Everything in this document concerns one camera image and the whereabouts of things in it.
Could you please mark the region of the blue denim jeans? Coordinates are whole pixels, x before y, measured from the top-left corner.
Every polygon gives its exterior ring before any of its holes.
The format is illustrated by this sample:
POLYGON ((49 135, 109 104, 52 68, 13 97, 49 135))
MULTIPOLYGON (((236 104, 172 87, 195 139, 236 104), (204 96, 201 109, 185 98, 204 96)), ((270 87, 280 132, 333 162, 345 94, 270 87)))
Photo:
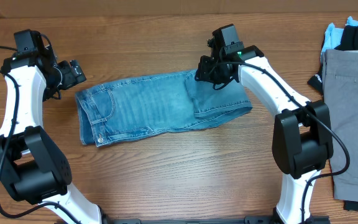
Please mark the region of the blue denim jeans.
POLYGON ((214 90, 211 83, 196 81, 195 73, 132 77, 77 92, 81 143, 100 147, 215 128, 251 111, 241 84, 214 90))

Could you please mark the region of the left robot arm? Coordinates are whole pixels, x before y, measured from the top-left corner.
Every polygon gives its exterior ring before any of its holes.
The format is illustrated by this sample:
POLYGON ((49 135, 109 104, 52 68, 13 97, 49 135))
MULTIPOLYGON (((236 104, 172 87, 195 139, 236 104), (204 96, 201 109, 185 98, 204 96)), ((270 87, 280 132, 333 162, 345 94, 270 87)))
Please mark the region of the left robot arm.
POLYGON ((7 85, 0 128, 0 214, 20 218, 42 207, 64 223, 109 223, 109 217, 75 187, 69 162, 45 132, 43 103, 86 81, 76 60, 57 62, 48 37, 14 34, 16 47, 0 73, 7 85))

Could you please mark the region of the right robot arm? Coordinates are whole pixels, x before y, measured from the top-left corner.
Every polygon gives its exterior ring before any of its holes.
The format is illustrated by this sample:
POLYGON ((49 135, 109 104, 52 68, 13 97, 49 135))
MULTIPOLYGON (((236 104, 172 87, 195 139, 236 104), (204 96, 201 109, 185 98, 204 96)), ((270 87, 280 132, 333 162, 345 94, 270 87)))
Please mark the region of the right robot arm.
POLYGON ((330 223, 329 217, 310 212, 314 177, 333 155, 329 131, 310 116, 329 126, 328 107, 296 92, 260 49, 244 46, 233 24, 216 29, 212 35, 207 42, 211 55, 200 58, 195 80, 212 83, 215 90, 236 81, 274 118, 272 154, 283 173, 280 199, 271 215, 246 216, 245 223, 330 223))

